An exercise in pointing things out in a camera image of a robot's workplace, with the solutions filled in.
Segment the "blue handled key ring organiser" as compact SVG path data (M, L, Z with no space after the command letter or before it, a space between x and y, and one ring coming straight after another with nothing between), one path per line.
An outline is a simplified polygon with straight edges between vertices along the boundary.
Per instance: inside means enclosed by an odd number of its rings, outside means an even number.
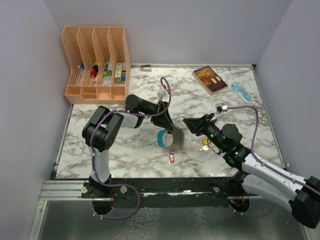
M163 129L157 133L157 145L168 153L176 153L184 146L185 134L177 126L173 130Z

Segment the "red key tag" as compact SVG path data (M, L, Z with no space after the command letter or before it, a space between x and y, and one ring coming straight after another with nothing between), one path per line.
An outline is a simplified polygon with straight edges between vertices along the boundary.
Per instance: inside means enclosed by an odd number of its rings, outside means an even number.
M173 164L175 162L175 155L173 153L169 153L169 163Z

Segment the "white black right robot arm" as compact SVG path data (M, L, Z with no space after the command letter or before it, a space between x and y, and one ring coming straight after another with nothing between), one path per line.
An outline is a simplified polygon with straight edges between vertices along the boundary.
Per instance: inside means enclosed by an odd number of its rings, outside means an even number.
M261 196L291 212L302 225L315 229L320 222L320 180L305 178L279 168L241 144L242 135L235 124L216 126L213 114L185 118L184 124L196 136L206 136L223 153L223 159L238 169L241 178L230 182L229 189Z

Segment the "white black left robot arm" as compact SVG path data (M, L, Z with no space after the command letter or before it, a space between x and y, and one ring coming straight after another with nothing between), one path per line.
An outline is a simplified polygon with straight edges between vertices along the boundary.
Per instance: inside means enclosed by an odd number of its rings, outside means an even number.
M90 179L94 181L93 191L97 196L106 197L111 190L107 182L111 177L109 150L121 128L137 129L145 118L150 118L155 126L173 131L174 124L169 114L169 101L152 103L137 95L130 94L125 99L124 110L110 110L99 106L82 130L85 144L92 152Z

